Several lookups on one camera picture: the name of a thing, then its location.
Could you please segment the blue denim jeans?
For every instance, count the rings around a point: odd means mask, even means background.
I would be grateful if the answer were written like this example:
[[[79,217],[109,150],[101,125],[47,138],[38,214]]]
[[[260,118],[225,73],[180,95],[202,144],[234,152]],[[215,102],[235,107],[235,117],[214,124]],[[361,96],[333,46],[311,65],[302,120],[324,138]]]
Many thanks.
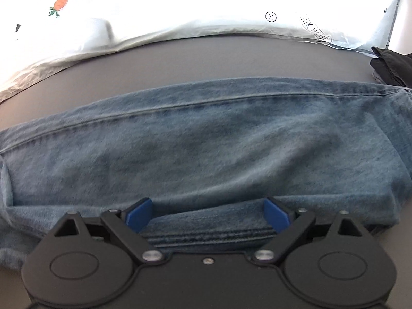
[[[290,78],[212,80],[108,98],[1,131],[1,265],[18,270],[68,211],[154,204],[163,250],[274,236],[273,196],[376,234],[411,197],[411,90]]]

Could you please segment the folded black garment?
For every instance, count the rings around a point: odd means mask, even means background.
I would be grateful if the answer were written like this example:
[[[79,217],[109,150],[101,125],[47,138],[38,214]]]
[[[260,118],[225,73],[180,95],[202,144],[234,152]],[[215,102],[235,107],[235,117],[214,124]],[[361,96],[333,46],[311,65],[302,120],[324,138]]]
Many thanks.
[[[380,81],[392,86],[411,88],[411,54],[399,54],[390,49],[372,47],[376,58],[370,66]]]

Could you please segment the white printed carrot curtain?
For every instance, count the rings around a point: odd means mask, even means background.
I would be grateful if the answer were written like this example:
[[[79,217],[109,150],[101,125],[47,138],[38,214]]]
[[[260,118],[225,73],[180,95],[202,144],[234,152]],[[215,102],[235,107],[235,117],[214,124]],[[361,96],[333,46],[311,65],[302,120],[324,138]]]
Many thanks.
[[[1,99],[85,59],[153,42],[244,34],[370,54],[399,0],[1,0]]]

